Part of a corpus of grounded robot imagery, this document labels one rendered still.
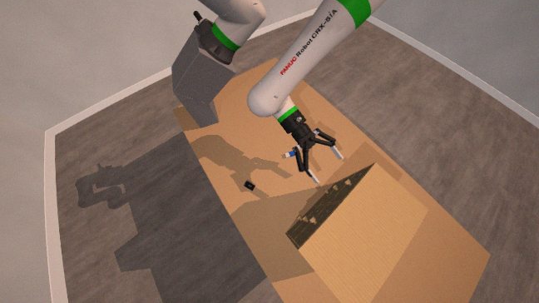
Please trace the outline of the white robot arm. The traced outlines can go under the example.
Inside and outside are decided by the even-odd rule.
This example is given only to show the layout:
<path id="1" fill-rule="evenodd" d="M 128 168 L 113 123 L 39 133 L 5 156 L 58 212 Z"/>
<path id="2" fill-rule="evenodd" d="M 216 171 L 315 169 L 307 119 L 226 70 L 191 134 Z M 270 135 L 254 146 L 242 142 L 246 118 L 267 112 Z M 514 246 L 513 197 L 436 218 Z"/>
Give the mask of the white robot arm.
<path id="1" fill-rule="evenodd" d="M 260 0 L 198 1 L 218 15 L 211 22 L 194 11 L 200 44 L 214 59 L 230 65 L 235 52 L 265 20 L 265 8 Z M 285 54 L 251 88 L 247 97 L 251 112 L 258 117 L 273 115 L 287 134 L 301 128 L 306 119 L 289 94 L 385 1 L 323 0 Z"/>

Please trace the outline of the brown drawer front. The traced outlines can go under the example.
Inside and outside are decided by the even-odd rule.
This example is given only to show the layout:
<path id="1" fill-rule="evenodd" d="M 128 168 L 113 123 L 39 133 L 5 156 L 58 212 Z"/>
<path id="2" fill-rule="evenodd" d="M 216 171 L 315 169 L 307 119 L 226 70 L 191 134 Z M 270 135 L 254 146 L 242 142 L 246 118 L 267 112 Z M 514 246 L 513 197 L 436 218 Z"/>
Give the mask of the brown drawer front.
<path id="1" fill-rule="evenodd" d="M 329 217 L 329 215 L 336 209 L 339 204 L 340 203 L 327 205 L 316 218 L 312 216 L 309 219 L 311 223 L 294 240 L 296 244 L 301 247 L 308 240 L 308 238 L 319 228 L 319 226 Z"/>
<path id="2" fill-rule="evenodd" d="M 341 182 L 341 181 L 338 181 L 338 182 L 334 183 L 334 185 L 335 185 L 335 184 L 338 185 L 340 182 Z M 322 197 L 321 197 L 321 198 L 320 198 L 320 199 L 319 199 L 313 206 L 318 206 L 318 205 L 320 205 L 320 204 L 325 200 L 325 198 L 326 198 L 326 197 L 327 197 L 333 190 L 334 190 L 334 189 L 332 188 L 332 186 L 331 186 L 331 188 L 330 188 L 329 190 L 325 189 L 325 190 L 324 190 L 324 193 L 325 193 L 325 194 L 324 194 L 324 195 L 323 195 L 323 196 L 322 196 Z"/>
<path id="3" fill-rule="evenodd" d="M 311 222 L 309 219 L 314 216 L 316 217 L 326 206 L 318 206 L 317 209 L 309 216 L 304 216 L 302 220 L 304 221 L 291 235 L 290 237 L 294 240 Z"/>
<path id="4" fill-rule="evenodd" d="M 355 173 L 355 174 L 356 174 L 356 173 Z M 327 198 L 326 198 L 320 205 L 329 204 L 329 203 L 335 198 L 335 196 L 336 196 L 336 195 L 343 189 L 343 187 L 346 185 L 346 184 L 344 183 L 344 181 L 345 181 L 346 179 L 349 179 L 349 180 L 350 180 L 355 174 L 353 174 L 352 176 L 349 176 L 349 177 L 343 179 L 342 182 L 341 182 L 338 186 L 334 185 L 334 186 L 332 187 L 334 190 L 331 192 L 331 194 L 330 194 L 330 195 L 329 195 L 329 196 L 328 196 L 328 197 L 327 197 Z"/>
<path id="5" fill-rule="evenodd" d="M 340 191 L 340 193 L 330 203 L 343 201 L 343 199 L 353 190 L 353 188 L 359 183 L 359 181 L 363 178 L 363 176 L 367 173 L 367 171 L 370 168 L 371 166 L 363 169 L 362 171 L 357 172 L 351 180 L 347 179 L 344 182 L 346 186 Z"/>
<path id="6" fill-rule="evenodd" d="M 309 216 L 315 209 L 317 208 L 317 206 L 313 209 L 313 207 L 311 207 L 309 209 L 309 211 L 304 215 L 304 216 Z M 313 209 L 313 210 L 312 210 Z M 304 217 L 303 216 L 303 217 Z M 304 221 L 302 220 L 303 218 L 301 215 L 299 215 L 297 218 L 298 218 L 298 222 L 287 232 L 289 235 L 291 235 Z"/>

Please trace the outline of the small tan wooden chest of drawers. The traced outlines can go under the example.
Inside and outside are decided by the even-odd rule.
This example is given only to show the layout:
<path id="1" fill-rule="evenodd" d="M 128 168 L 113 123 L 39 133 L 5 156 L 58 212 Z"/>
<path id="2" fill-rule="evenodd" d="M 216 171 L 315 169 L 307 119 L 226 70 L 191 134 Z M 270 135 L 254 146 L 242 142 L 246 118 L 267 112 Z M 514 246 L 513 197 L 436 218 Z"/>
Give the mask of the small tan wooden chest of drawers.
<path id="1" fill-rule="evenodd" d="M 370 303 L 413 239 L 428 209 L 378 163 L 299 247 L 341 303 Z"/>

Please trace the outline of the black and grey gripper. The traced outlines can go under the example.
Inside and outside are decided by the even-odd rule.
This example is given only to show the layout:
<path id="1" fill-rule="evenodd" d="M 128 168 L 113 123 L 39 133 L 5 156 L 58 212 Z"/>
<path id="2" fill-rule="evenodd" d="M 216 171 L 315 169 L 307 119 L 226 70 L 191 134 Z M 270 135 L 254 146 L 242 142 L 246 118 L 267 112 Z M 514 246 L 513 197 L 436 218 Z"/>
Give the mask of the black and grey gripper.
<path id="1" fill-rule="evenodd" d="M 332 138 L 331 136 L 325 134 L 324 132 L 320 131 L 318 128 L 314 129 L 314 131 L 310 132 L 311 129 L 309 126 L 305 123 L 301 128 L 299 128 L 297 131 L 292 132 L 291 136 L 297 141 L 298 145 L 296 147 L 293 147 L 293 151 L 295 153 L 297 165 L 300 172 L 306 172 L 309 177 L 312 178 L 314 183 L 319 184 L 319 180 L 316 178 L 314 173 L 309 169 L 309 149 L 312 148 L 312 146 L 315 145 L 315 143 L 322 144 L 325 146 L 329 146 L 329 148 L 332 150 L 334 155 L 340 160 L 344 159 L 337 147 L 335 146 L 336 139 Z M 309 134 L 308 134 L 309 133 Z M 327 140 L 320 140 L 315 137 L 315 134 L 322 137 L 323 139 Z M 301 139 L 302 138 L 302 139 Z M 303 162 L 300 155 L 299 147 L 302 148 L 303 152 Z"/>

